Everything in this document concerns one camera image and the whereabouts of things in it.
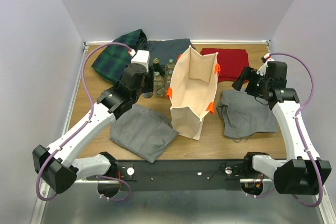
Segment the clear soda water bottle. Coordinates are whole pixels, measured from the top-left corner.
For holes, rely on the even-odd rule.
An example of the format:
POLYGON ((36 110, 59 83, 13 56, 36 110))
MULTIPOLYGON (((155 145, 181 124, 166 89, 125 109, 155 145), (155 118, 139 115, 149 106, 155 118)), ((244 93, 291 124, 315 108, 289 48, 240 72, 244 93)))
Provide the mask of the clear soda water bottle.
POLYGON ((165 66, 165 73, 168 74, 169 71, 173 71, 175 67, 175 61, 173 59, 169 59, 167 65, 165 66))
POLYGON ((157 71, 153 76, 153 94, 156 97, 162 97, 165 95, 164 78, 157 71))
POLYGON ((167 92, 168 88, 170 87, 172 74, 173 74, 172 70, 165 71, 165 77, 164 77, 165 92, 167 92))

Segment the beige canvas bag orange handles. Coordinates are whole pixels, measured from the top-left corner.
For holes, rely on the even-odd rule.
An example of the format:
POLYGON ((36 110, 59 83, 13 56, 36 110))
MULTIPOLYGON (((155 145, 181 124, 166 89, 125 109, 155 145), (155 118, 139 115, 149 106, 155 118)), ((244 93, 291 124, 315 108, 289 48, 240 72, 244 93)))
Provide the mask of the beige canvas bag orange handles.
POLYGON ((217 55, 201 55, 189 46, 176 62, 166 96, 171 102, 173 129, 181 136, 198 141, 205 117, 215 111, 221 72, 217 55))

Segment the red top drink can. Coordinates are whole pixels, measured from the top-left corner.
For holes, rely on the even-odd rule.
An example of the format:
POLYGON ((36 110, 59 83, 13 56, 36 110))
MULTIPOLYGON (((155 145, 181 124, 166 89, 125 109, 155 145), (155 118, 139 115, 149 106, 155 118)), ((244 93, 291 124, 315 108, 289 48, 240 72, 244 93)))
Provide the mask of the red top drink can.
POLYGON ((144 98, 149 99, 153 96, 153 92, 142 93, 142 95, 144 98))

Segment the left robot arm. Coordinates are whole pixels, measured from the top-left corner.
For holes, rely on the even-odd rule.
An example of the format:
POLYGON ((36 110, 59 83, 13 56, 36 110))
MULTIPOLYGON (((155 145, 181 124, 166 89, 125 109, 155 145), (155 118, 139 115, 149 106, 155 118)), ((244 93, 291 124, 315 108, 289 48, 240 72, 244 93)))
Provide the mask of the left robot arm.
POLYGON ((33 150, 34 169, 57 194, 68 190, 75 181, 101 175, 112 179, 117 161, 107 152, 89 158, 78 158, 79 153, 107 126, 116 122, 132 108, 142 93, 153 90, 153 67, 129 64, 121 79, 104 90, 93 109, 75 126, 47 147, 38 145, 33 150))

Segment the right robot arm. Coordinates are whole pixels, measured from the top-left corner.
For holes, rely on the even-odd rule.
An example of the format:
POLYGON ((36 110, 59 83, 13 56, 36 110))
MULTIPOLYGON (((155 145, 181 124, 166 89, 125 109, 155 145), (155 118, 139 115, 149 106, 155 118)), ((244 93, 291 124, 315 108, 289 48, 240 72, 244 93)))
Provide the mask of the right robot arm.
POLYGON ((240 90, 244 81, 248 81, 245 92, 264 99, 275 116, 287 157, 282 163, 265 153, 249 152, 241 165, 242 173, 249 178, 259 173, 265 175, 280 194, 321 195, 331 164, 321 159, 310 141, 298 95, 286 86, 287 64, 269 59, 258 70, 244 67, 233 88, 240 90))

